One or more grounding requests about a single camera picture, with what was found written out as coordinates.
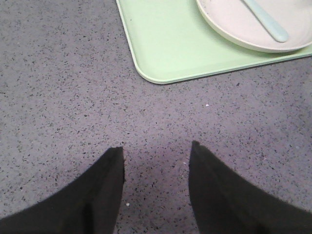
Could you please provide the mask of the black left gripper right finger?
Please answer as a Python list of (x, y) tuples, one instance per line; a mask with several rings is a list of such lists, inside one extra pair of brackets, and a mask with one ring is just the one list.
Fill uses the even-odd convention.
[(193, 141), (189, 194), (201, 234), (310, 234), (312, 214), (254, 186)]

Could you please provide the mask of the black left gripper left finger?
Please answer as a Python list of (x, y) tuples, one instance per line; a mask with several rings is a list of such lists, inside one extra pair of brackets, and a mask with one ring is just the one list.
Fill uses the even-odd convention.
[(1, 219), (2, 234), (112, 234), (124, 184), (121, 147), (108, 149), (62, 190)]

